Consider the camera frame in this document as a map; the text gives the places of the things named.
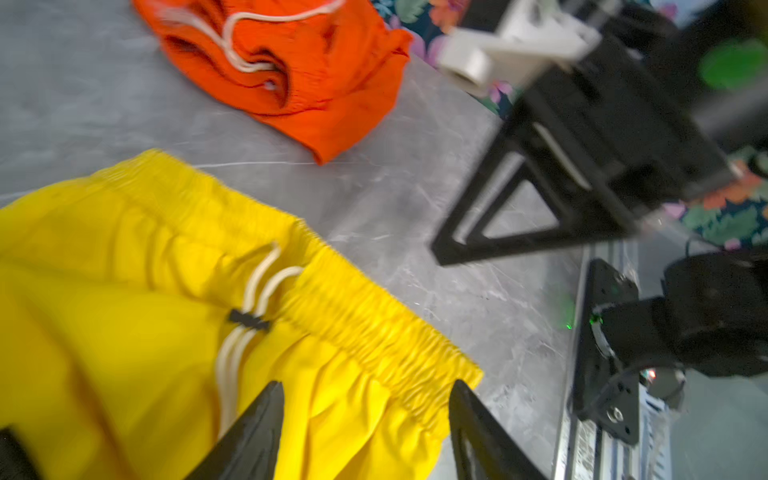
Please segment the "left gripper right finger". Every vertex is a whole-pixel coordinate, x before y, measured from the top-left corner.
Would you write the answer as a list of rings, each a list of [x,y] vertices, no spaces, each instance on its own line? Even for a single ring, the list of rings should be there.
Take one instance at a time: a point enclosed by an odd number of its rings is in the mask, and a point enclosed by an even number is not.
[[[546,478],[460,379],[450,392],[449,422],[458,479]]]

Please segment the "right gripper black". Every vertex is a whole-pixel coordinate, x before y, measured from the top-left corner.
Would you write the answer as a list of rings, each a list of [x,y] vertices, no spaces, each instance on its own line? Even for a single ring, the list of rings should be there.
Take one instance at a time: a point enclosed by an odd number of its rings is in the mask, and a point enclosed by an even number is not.
[[[606,37],[571,69],[553,66],[527,88],[430,249],[451,266],[624,239],[661,204],[733,178],[722,150]]]

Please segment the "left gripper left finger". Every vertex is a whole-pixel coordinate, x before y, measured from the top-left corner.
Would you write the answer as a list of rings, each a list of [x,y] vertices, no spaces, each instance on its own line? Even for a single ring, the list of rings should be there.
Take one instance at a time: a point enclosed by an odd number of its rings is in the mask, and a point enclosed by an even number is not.
[[[186,479],[274,479],[284,407],[283,384],[271,381]]]

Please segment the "yellow shorts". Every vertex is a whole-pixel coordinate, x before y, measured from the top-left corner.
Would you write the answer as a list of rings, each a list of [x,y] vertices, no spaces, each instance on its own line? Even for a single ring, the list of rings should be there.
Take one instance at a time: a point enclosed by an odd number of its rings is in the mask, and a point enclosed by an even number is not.
[[[278,479],[425,479],[482,370],[299,218],[159,150],[1,211],[1,471],[181,479],[270,383]]]

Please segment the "orange shorts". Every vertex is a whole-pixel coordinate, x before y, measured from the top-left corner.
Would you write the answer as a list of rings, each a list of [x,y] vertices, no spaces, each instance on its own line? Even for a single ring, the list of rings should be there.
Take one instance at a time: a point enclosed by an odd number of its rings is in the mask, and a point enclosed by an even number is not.
[[[369,1],[136,1],[169,61],[324,165],[394,108],[412,37]]]

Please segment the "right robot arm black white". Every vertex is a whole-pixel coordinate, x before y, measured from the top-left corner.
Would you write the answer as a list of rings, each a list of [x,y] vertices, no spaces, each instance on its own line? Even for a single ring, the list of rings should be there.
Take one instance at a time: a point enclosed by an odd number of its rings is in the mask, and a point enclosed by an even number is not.
[[[767,5],[720,1],[634,54],[605,36],[570,66],[544,70],[516,102],[432,251],[463,264],[623,239],[675,200],[734,182],[728,156],[767,136]],[[667,367],[709,377],[767,370],[767,249],[694,227],[663,292],[597,302],[590,354],[620,373]]]

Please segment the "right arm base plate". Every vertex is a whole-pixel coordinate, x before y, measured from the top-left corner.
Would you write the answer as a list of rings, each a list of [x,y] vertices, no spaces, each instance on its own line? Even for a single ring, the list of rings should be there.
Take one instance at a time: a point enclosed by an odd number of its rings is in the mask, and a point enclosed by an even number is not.
[[[579,420],[594,422],[628,446],[639,441],[639,379],[623,372],[604,332],[604,314],[637,299],[635,283],[602,259],[589,262],[570,400]]]

